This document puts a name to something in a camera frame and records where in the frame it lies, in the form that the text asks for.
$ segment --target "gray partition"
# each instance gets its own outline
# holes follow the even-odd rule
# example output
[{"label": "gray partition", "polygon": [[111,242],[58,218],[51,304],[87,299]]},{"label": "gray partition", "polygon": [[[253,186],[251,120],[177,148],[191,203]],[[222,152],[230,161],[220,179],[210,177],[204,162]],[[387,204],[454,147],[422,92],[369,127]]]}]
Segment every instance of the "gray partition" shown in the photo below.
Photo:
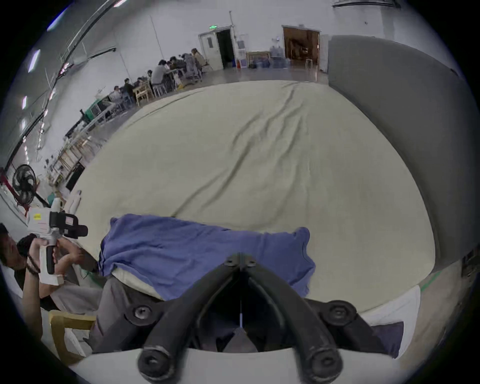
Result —
[{"label": "gray partition", "polygon": [[480,114],[468,84],[414,48],[334,36],[329,85],[385,135],[409,168],[435,238],[435,270],[479,242]]}]

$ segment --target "white device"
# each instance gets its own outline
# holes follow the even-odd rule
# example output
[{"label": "white device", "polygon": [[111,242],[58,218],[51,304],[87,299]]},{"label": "white device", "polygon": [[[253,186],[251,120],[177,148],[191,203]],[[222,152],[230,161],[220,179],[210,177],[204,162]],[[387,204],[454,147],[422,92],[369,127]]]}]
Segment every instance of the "white device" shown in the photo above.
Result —
[{"label": "white device", "polygon": [[53,250],[57,246],[57,240],[64,234],[72,239],[88,234],[88,228],[78,225],[76,216],[62,212],[62,206],[61,199],[56,198],[51,208],[30,208],[27,213],[28,230],[48,241],[46,246],[40,247],[39,277],[43,284],[56,286],[63,284],[63,276],[55,274],[53,261]]}]

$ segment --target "hand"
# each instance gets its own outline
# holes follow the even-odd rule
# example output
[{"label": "hand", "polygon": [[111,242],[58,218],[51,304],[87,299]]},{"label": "hand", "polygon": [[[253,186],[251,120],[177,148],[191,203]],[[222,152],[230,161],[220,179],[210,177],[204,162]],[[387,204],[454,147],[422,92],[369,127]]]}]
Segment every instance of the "hand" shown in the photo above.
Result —
[{"label": "hand", "polygon": [[72,264],[81,264],[84,261],[85,251],[79,246],[73,244],[70,240],[62,237],[57,240],[57,246],[68,252],[68,255],[65,255],[64,257],[67,257]]},{"label": "hand", "polygon": [[46,241],[45,239],[33,239],[32,243],[30,244],[30,249],[28,250],[28,254],[36,264],[37,268],[34,268],[34,269],[40,268],[40,247],[43,245],[47,246],[48,241]]}]

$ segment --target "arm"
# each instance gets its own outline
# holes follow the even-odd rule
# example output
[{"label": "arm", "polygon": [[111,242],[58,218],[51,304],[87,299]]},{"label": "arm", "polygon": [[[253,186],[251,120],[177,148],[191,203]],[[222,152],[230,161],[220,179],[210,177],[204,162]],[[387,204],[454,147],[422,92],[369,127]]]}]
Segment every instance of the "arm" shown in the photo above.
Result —
[{"label": "arm", "polygon": [[[28,251],[28,253],[33,258],[36,265],[40,264],[40,246],[46,244],[46,240],[34,239],[32,241],[32,244],[30,245],[30,250]],[[25,272],[22,306],[24,310],[25,324],[35,337],[41,339],[43,335],[43,329],[42,313],[40,310],[38,275],[32,275],[28,269]]]},{"label": "arm", "polygon": [[[68,268],[72,264],[79,264],[82,269],[86,271],[94,271],[97,267],[95,259],[84,249],[73,244],[65,237],[58,239],[57,248],[61,248],[64,252],[68,253],[62,258],[57,258],[58,253],[54,253],[55,261],[55,274],[64,275],[67,273]],[[56,291],[60,286],[47,285],[40,283],[40,298],[49,296],[52,292]]]}]

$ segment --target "white sheet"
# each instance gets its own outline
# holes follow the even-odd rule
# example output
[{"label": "white sheet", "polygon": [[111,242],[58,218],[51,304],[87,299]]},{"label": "white sheet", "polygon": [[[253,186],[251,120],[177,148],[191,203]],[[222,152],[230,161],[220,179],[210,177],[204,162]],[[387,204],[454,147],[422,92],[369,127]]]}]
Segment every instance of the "white sheet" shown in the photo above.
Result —
[{"label": "white sheet", "polygon": [[75,187],[89,227],[80,242],[93,255],[109,219],[126,213],[255,231],[305,226],[317,266],[308,297],[359,311],[400,296],[434,264],[410,172],[327,85],[244,82],[159,100],[124,124]]}]

